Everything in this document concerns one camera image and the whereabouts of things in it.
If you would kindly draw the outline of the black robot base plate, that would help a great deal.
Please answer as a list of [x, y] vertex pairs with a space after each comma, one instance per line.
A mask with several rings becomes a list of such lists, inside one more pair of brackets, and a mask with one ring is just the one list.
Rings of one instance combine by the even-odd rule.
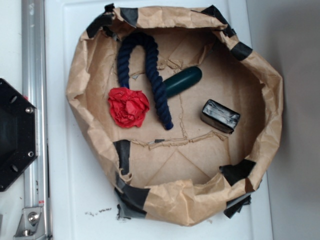
[[34, 107], [0, 80], [0, 191], [5, 192], [38, 155]]

